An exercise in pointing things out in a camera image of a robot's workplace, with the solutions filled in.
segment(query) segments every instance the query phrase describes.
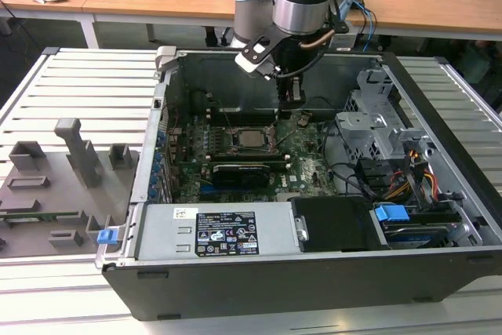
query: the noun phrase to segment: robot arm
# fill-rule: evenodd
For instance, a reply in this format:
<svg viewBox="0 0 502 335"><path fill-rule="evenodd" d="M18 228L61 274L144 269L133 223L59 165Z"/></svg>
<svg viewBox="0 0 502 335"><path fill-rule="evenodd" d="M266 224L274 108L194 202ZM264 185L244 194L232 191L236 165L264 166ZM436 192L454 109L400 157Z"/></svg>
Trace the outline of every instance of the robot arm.
<svg viewBox="0 0 502 335"><path fill-rule="evenodd" d="M303 73L321 59L324 45L335 30L347 31L345 24L335 22L328 13L330 2L333 0L273 0L272 24L256 31L256 37L251 38L235 59L249 74L258 72L268 80L276 78L282 108L304 104ZM336 17L340 21L339 9ZM237 8L236 30L240 20ZM326 21L329 21L328 27L325 27Z"/></svg>

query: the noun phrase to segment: blue plastic clip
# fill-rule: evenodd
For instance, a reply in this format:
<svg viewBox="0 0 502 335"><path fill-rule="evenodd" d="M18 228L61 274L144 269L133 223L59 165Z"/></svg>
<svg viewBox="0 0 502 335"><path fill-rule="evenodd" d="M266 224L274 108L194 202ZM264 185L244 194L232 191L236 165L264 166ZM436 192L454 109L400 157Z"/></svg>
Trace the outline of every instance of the blue plastic clip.
<svg viewBox="0 0 502 335"><path fill-rule="evenodd" d="M118 229L103 229L97 235L98 245L117 245Z"/></svg>
<svg viewBox="0 0 502 335"><path fill-rule="evenodd" d="M409 221L409 214L404 206L385 204L375 209L378 221Z"/></svg>

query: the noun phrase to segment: table leg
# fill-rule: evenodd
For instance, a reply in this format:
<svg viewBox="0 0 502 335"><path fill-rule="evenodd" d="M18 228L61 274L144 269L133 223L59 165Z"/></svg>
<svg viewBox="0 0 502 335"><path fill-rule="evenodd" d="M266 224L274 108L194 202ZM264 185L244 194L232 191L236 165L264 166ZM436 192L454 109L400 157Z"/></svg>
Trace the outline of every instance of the table leg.
<svg viewBox="0 0 502 335"><path fill-rule="evenodd" d="M13 33L7 23L8 19L7 17L0 17L0 35L11 35Z"/></svg>
<svg viewBox="0 0 502 335"><path fill-rule="evenodd" d="M148 41L155 42L155 29L154 24L147 24Z"/></svg>
<svg viewBox="0 0 502 335"><path fill-rule="evenodd" d="M100 44L97 41L94 20L91 17L85 17L80 20L82 31L84 32L85 42L89 49L99 49Z"/></svg>

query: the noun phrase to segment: power supply label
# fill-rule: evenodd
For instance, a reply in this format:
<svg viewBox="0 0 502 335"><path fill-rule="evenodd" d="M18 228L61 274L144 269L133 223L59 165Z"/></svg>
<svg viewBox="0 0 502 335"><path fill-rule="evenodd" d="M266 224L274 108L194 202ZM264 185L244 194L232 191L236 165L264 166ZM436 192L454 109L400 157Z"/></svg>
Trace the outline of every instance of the power supply label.
<svg viewBox="0 0 502 335"><path fill-rule="evenodd" d="M254 212L198 213L195 237L199 257L259 254Z"/></svg>

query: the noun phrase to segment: yellow wire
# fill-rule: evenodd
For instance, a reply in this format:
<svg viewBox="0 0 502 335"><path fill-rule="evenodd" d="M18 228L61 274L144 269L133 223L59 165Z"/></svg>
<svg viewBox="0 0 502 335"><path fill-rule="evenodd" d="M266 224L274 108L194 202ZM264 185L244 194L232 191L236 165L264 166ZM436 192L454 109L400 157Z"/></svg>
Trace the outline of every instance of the yellow wire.
<svg viewBox="0 0 502 335"><path fill-rule="evenodd" d="M390 199L390 198L394 198L396 197L397 195L401 194L404 190L406 190L407 188L409 188L409 183L406 182L404 185L402 185L399 189L397 189L396 191L390 193L387 197L385 197L385 199Z"/></svg>
<svg viewBox="0 0 502 335"><path fill-rule="evenodd" d="M428 179L431 180L431 190L432 190L432 196L435 198L435 191L436 191L436 185L435 185L435 180L434 177L431 174L424 174Z"/></svg>

